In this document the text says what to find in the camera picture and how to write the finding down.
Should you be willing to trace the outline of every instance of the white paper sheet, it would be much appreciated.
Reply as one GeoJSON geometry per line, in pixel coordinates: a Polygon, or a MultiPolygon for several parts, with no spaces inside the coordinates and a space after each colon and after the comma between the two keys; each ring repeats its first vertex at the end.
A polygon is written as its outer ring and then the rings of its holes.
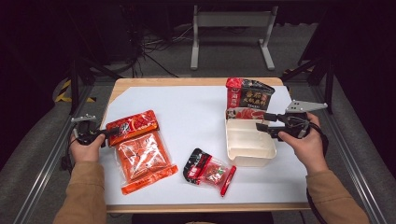
{"type": "MultiPolygon", "coordinates": [[[[286,87],[274,88],[276,92],[268,112],[284,114],[291,101],[289,92],[286,87]]],[[[292,148],[277,140],[276,157],[261,168],[238,167],[223,198],[217,189],[198,187],[184,179],[184,165],[196,147],[228,162],[224,124],[226,95],[224,86],[132,87],[116,98],[108,106],[103,125],[152,109],[178,172],[123,195],[114,149],[101,148],[106,204],[306,203],[305,168],[292,148]]]]}

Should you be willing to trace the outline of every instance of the plastic food container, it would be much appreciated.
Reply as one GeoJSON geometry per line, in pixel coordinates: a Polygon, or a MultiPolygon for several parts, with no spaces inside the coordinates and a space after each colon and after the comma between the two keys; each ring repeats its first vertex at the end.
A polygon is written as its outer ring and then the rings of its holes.
{"type": "Polygon", "coordinates": [[[226,119],[227,155],[232,165],[265,166],[276,156],[274,140],[257,131],[258,122],[262,120],[226,119]]]}

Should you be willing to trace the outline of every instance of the sleeve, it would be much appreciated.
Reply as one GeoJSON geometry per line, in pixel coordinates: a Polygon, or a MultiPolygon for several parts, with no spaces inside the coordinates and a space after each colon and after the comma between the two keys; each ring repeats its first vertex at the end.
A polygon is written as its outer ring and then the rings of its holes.
{"type": "Polygon", "coordinates": [[[308,175],[308,192],[327,223],[370,223],[338,177],[330,170],[308,175]]]}
{"type": "Polygon", "coordinates": [[[106,223],[105,172],[98,162],[76,163],[64,205],[53,223],[106,223]]]}

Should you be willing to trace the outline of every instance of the food package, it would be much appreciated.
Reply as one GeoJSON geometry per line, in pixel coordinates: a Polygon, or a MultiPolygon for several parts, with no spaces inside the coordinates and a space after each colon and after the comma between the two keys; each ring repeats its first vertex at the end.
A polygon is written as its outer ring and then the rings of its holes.
{"type": "Polygon", "coordinates": [[[196,148],[184,166],[183,175],[192,184],[216,188],[223,197],[235,171],[236,166],[228,165],[196,148]]]}
{"type": "Polygon", "coordinates": [[[256,80],[229,77],[226,119],[263,119],[275,89],[256,80]]]}
{"type": "Polygon", "coordinates": [[[177,173],[160,136],[152,110],[108,123],[120,127],[120,135],[109,139],[116,148],[116,158],[123,181],[122,194],[129,194],[177,173]]]}

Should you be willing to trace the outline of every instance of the person's right hand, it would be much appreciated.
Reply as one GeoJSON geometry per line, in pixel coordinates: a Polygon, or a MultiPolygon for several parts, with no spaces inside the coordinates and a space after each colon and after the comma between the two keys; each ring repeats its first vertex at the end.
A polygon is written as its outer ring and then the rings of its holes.
{"type": "MultiPolygon", "coordinates": [[[[307,113],[307,116],[309,121],[319,126],[318,117],[310,113],[307,113]]],[[[279,132],[278,136],[294,149],[294,154],[303,163],[309,175],[329,170],[323,156],[320,134],[315,129],[311,128],[309,135],[302,139],[295,138],[285,132],[279,132]]]]}

